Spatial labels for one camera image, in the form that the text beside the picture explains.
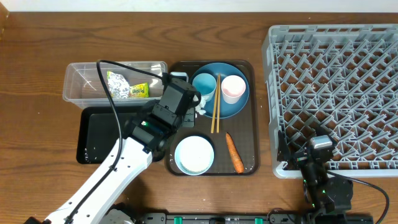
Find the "white tissue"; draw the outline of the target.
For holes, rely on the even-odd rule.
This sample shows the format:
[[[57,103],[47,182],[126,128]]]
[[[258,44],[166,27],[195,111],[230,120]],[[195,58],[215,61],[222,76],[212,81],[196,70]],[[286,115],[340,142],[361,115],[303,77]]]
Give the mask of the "white tissue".
[[[206,105],[206,100],[200,99],[197,96],[193,97],[193,102],[198,103],[195,107],[195,113],[198,115],[204,115],[206,113],[205,111],[205,105]]]

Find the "light blue bowl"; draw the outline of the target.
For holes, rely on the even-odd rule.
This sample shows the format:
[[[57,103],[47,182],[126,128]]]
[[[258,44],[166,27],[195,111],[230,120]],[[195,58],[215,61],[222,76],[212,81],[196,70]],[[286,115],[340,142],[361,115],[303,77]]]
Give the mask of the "light blue bowl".
[[[215,152],[206,138],[189,136],[177,144],[174,158],[177,167],[184,174],[202,175],[212,166]]]

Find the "orange carrot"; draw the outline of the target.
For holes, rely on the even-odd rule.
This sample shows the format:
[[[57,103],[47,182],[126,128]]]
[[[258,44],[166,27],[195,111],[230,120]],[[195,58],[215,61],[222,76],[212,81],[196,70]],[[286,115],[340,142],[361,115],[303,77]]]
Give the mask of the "orange carrot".
[[[244,172],[244,165],[237,152],[236,146],[234,145],[233,139],[229,133],[226,133],[226,144],[235,171],[239,174],[242,174]]]

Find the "pink cup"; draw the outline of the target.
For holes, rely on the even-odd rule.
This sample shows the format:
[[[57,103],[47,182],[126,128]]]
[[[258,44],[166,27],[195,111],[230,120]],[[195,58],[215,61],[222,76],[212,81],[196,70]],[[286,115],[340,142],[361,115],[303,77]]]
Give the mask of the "pink cup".
[[[246,83],[243,78],[237,75],[230,75],[221,82],[221,93],[227,104],[235,104],[246,91]]]

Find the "foil wrapper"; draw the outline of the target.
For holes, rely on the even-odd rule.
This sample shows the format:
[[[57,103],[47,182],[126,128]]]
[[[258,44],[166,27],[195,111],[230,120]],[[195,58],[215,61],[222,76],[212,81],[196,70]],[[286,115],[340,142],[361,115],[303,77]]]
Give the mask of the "foil wrapper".
[[[130,85],[127,80],[118,73],[107,71],[109,91],[113,98],[148,98],[148,83]]]

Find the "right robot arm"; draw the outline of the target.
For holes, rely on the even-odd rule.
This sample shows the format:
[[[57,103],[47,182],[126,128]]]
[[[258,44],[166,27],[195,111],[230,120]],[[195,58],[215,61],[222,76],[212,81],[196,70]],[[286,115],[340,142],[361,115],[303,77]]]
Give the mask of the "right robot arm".
[[[313,208],[301,219],[308,223],[348,223],[345,211],[351,209],[353,183],[341,177],[329,177],[325,162],[333,157],[337,142],[321,127],[303,149],[292,152],[281,131],[278,132],[279,162],[299,169],[303,177],[305,199]]]

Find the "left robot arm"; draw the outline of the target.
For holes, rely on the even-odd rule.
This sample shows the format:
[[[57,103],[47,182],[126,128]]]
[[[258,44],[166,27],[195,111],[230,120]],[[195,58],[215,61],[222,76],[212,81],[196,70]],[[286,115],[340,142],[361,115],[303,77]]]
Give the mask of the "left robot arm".
[[[91,177],[44,223],[99,223],[124,189],[153,160],[164,156],[169,137],[183,123],[200,93],[178,78],[167,85],[159,102],[143,118],[132,119],[126,138],[119,138]]]

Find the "grey dishwasher rack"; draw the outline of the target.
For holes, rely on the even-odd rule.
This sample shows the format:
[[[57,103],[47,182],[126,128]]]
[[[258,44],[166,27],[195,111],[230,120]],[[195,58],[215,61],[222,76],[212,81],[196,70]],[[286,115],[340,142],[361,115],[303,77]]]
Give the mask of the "grey dishwasher rack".
[[[328,169],[350,177],[397,176],[395,24],[272,26],[262,58],[276,177],[300,177],[277,160],[279,135],[298,151],[317,127],[337,141]]]

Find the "left wooden chopstick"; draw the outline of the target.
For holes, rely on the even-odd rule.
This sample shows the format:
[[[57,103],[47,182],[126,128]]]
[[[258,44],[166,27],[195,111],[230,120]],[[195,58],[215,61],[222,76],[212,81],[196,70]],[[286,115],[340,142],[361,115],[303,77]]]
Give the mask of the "left wooden chopstick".
[[[216,91],[215,91],[215,99],[214,99],[214,105],[213,105],[213,114],[212,114],[212,120],[211,120],[211,133],[216,133],[216,117],[217,117],[217,112],[216,112],[216,108],[217,108],[217,83],[216,82]]]

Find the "wooden chopstick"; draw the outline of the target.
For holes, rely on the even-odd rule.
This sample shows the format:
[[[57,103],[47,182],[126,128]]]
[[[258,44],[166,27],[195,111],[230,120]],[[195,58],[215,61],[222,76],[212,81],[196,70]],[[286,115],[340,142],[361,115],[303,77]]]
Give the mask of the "wooden chopstick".
[[[216,133],[219,133],[220,131],[220,101],[221,101],[221,74],[218,74],[218,80],[217,80],[217,117],[216,117]]]
[[[217,83],[216,82],[216,91],[215,91],[215,99],[214,99],[214,105],[213,105],[213,114],[212,114],[212,120],[211,120],[211,133],[216,133],[216,117],[217,117],[217,112],[216,112],[216,108],[217,108]]]

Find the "light blue cup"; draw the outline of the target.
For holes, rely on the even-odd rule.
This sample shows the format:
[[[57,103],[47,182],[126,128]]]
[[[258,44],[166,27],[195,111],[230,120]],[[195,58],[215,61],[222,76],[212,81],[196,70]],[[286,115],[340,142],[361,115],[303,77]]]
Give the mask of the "light blue cup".
[[[200,73],[195,76],[192,85],[201,93],[201,97],[209,102],[215,94],[216,79],[209,73]]]

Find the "brown serving tray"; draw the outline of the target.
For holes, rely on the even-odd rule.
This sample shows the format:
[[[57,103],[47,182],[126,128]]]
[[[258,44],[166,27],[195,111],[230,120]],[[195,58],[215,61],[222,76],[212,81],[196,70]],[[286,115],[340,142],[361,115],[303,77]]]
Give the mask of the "brown serving tray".
[[[210,133],[212,101],[206,104],[208,111],[206,114],[194,116],[194,126],[179,129],[165,156],[167,170],[173,175],[184,176],[185,174],[178,168],[175,161],[175,148],[186,137],[201,136],[212,144],[215,152],[214,161],[204,174],[207,176],[238,176],[226,144],[225,136],[226,133],[229,133],[243,162],[243,175],[253,174],[259,167],[259,140],[252,65],[245,60],[180,61],[173,64],[169,70],[187,73],[190,81],[200,73],[220,74],[223,78],[228,75],[240,75],[246,79],[246,91],[233,105],[221,100],[219,133]]]

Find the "right wooden chopstick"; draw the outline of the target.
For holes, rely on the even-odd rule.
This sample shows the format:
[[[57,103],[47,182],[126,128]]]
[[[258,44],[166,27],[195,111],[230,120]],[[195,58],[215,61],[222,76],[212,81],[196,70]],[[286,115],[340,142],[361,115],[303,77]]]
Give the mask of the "right wooden chopstick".
[[[221,74],[218,74],[218,80],[217,80],[217,117],[216,117],[216,133],[219,133],[220,131],[220,101],[221,101]]]

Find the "dark blue plate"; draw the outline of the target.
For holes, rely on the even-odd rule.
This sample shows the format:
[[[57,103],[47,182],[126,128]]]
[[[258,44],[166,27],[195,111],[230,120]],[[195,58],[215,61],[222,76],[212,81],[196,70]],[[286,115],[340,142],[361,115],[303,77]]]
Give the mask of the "dark blue plate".
[[[225,102],[224,96],[223,94],[221,94],[221,101],[220,101],[221,119],[230,118],[238,114],[246,106],[246,103],[248,102],[250,95],[249,83],[244,73],[240,71],[240,69],[228,63],[221,63],[221,62],[209,63],[207,65],[200,66],[199,69],[193,73],[192,79],[194,79],[197,75],[201,73],[209,73],[213,75],[215,78],[217,78],[217,74],[220,73],[221,81],[223,81],[227,76],[230,75],[239,76],[244,80],[246,89],[243,95],[235,104],[228,104],[227,102]]]

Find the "clear plastic bin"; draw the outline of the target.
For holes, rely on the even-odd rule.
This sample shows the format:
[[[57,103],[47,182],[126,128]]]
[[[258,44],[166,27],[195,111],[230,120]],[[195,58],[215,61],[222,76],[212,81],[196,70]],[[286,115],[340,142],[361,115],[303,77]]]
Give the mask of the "clear plastic bin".
[[[160,77],[163,73],[168,72],[167,64],[163,61],[125,61],[123,64]],[[162,96],[164,86],[162,81],[156,77],[137,73],[117,65],[102,63],[103,78],[106,78],[108,71],[122,75],[131,86],[141,83],[147,83],[149,86],[147,98],[115,98],[116,106],[141,106],[150,100],[158,100]],[[110,105],[94,62],[71,63],[67,66],[63,99],[81,109]]]

